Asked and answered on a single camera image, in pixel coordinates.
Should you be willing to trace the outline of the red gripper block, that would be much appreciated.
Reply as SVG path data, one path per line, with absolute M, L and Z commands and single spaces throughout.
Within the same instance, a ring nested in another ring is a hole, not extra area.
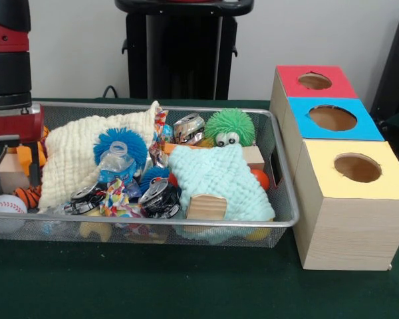
M 0 144 L 28 143 L 19 147 L 19 163 L 33 187 L 41 183 L 37 142 L 43 136 L 43 126 L 44 109 L 38 103 L 28 108 L 0 110 Z M 2 157 L 3 147 L 0 146 L 0 160 Z

